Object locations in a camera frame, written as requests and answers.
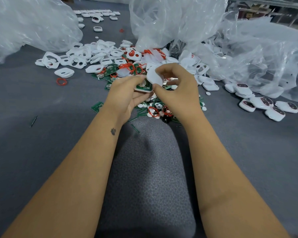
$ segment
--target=textured gray fabric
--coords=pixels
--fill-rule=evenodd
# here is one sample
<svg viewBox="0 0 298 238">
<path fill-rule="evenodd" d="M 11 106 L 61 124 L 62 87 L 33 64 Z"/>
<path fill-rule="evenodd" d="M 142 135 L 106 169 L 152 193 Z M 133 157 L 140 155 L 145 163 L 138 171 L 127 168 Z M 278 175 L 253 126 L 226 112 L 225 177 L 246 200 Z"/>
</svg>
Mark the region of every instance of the textured gray fabric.
<svg viewBox="0 0 298 238">
<path fill-rule="evenodd" d="M 75 9 L 121 12 L 118 21 L 104 17 L 97 24 L 102 33 L 93 32 L 96 25 L 85 18 L 82 43 L 95 36 L 135 43 L 127 5 L 75 0 Z M 0 234 L 79 140 L 95 116 L 90 107 L 108 93 L 105 81 L 79 69 L 66 86 L 56 85 L 54 70 L 34 64 L 43 55 L 25 46 L 0 65 Z M 219 85 L 211 96 L 199 87 L 206 117 L 285 228 L 298 234 L 298 114 L 273 122 L 260 110 L 248 113 Z M 129 123 L 122 128 L 96 236 L 200 237 L 184 129 L 148 117 L 132 124 L 141 133 Z"/>
</svg>

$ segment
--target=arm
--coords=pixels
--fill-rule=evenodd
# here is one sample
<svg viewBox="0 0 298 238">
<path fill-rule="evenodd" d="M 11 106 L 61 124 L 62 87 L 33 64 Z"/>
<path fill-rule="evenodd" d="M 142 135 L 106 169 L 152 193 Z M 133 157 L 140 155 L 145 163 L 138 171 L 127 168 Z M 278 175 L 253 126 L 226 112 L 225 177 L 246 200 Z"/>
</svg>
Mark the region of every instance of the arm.
<svg viewBox="0 0 298 238">
<path fill-rule="evenodd" d="M 193 75 L 177 64 L 166 64 L 156 71 L 166 78 L 178 77 L 168 83 L 179 85 L 175 91 L 160 86 L 154 86 L 154 90 L 187 132 L 199 211 L 207 237 L 289 237 L 205 118 Z M 182 112 L 182 107 L 187 107 L 190 113 Z"/>
<path fill-rule="evenodd" d="M 81 139 L 2 236 L 94 237 L 121 126 L 152 94 L 134 92 L 144 77 L 113 82 Z"/>
</svg>

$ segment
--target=hand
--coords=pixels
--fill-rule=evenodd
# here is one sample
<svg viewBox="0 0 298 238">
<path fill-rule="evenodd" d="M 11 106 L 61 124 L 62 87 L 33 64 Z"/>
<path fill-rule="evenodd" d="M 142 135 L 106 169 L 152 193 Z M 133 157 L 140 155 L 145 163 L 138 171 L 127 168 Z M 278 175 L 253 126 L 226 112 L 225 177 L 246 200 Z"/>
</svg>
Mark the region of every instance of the hand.
<svg viewBox="0 0 298 238">
<path fill-rule="evenodd" d="M 110 110 L 111 114 L 117 118 L 119 125 L 128 121 L 134 107 L 153 95 L 153 93 L 134 91 L 137 84 L 144 79 L 145 76 L 143 75 L 129 76 L 116 79 L 112 83 L 102 110 Z"/>
<path fill-rule="evenodd" d="M 153 85 L 155 94 L 168 106 L 173 115 L 184 125 L 197 114 L 202 114 L 196 80 L 192 74 L 176 63 L 164 64 L 156 69 L 164 78 L 178 78 L 167 85 L 178 85 L 167 91 L 158 84 Z"/>
</svg>

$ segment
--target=person's left hand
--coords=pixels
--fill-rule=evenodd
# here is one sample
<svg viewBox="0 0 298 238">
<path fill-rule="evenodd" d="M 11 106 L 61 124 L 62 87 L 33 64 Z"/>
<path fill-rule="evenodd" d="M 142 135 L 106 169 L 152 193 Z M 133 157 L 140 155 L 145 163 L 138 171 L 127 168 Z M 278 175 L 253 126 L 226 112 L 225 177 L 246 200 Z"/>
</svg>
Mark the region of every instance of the person's left hand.
<svg viewBox="0 0 298 238">
<path fill-rule="evenodd" d="M 111 84 L 103 108 L 110 110 L 112 115 L 116 115 L 120 125 L 123 125 L 130 119 L 131 111 L 134 107 L 153 95 L 153 93 L 134 91 L 134 88 L 140 84 L 145 77 L 144 75 L 138 75 L 119 78 Z"/>
</svg>

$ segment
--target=black wrist tattoo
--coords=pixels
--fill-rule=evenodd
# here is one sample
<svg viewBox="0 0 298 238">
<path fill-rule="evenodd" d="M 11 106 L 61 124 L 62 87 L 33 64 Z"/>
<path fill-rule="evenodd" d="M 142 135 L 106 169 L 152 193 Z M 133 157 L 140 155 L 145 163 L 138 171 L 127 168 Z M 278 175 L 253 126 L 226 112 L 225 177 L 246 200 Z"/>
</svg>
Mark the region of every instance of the black wrist tattoo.
<svg viewBox="0 0 298 238">
<path fill-rule="evenodd" d="M 111 134 L 115 135 L 116 130 L 114 128 L 111 129 Z"/>
</svg>

